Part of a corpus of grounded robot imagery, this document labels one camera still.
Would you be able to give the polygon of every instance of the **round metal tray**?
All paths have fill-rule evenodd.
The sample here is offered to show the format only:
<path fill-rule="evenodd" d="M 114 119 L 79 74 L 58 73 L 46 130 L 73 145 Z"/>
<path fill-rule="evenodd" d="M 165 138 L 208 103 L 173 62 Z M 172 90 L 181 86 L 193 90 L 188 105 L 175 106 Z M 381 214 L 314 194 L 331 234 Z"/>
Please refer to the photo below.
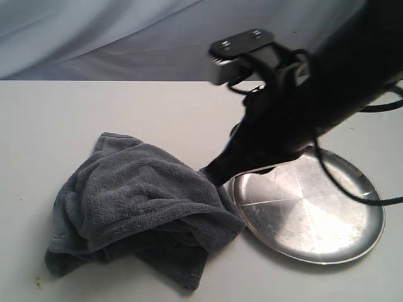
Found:
<path fill-rule="evenodd" d="M 350 192 L 379 199 L 371 182 L 340 156 L 323 150 L 336 179 Z M 247 227 L 267 246 L 314 264 L 360 258 L 379 241 L 382 207 L 357 203 L 330 182 L 311 147 L 268 174 L 244 174 L 229 182 L 229 193 Z"/>

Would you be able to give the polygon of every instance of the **microfiber towel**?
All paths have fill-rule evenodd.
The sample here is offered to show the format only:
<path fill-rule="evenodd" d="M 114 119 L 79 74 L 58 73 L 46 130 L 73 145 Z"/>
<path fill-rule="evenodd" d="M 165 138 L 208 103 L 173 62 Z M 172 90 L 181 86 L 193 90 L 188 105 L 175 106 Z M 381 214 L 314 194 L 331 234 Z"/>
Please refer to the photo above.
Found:
<path fill-rule="evenodd" d="M 134 255 L 188 289 L 198 287 L 208 255 L 245 227 L 224 188 L 166 151 L 114 133 L 98 138 L 62 186 L 53 215 L 51 274 Z"/>

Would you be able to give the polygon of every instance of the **white table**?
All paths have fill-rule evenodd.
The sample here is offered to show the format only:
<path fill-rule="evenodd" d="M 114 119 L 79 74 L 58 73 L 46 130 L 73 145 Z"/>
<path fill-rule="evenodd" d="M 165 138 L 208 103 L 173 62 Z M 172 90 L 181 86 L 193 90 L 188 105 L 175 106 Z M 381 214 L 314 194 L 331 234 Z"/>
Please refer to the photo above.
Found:
<path fill-rule="evenodd" d="M 241 98 L 202 82 L 0 82 L 0 91 L 1 301 L 402 301 L 403 205 L 386 209 L 380 243 L 349 265 L 300 263 L 244 232 L 191 294 L 134 257 L 50 278 L 52 203 L 101 132 L 133 135 L 197 169 L 221 151 Z M 403 110 L 357 114 L 322 142 L 388 198 L 403 194 L 402 130 Z"/>

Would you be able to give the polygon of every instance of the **screw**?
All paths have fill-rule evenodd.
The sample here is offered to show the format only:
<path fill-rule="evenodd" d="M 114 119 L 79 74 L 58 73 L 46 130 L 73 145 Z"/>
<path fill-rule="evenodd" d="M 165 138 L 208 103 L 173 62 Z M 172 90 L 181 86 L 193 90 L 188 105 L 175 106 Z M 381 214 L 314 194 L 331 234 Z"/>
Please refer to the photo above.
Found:
<path fill-rule="evenodd" d="M 231 48 L 231 43 L 230 43 L 230 41 L 223 41 L 221 44 L 220 44 L 220 46 L 219 46 L 221 49 L 223 49 L 223 50 L 228 50 L 228 49 L 230 49 Z"/>
<path fill-rule="evenodd" d="M 252 38 L 254 38 L 255 40 L 260 39 L 261 38 L 261 34 L 262 32 L 260 30 L 254 30 L 252 31 Z"/>

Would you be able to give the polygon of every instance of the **white backdrop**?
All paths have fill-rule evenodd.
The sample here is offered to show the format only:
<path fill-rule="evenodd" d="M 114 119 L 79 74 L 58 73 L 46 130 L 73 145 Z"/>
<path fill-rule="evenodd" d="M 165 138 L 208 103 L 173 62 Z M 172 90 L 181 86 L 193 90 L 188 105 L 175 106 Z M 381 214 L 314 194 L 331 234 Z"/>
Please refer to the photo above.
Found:
<path fill-rule="evenodd" d="M 5 0 L 0 4 L 0 77 L 204 81 L 205 53 L 212 42 L 263 28 L 290 48 L 315 50 L 365 0 L 200 0 L 191 5 L 195 2 Z M 37 10 L 46 7 L 47 14 L 51 8 L 58 12 L 43 13 L 42 20 L 4 37 L 1 28 L 15 15 L 22 18 L 26 3 Z M 7 13 L 4 5 L 14 10 Z"/>

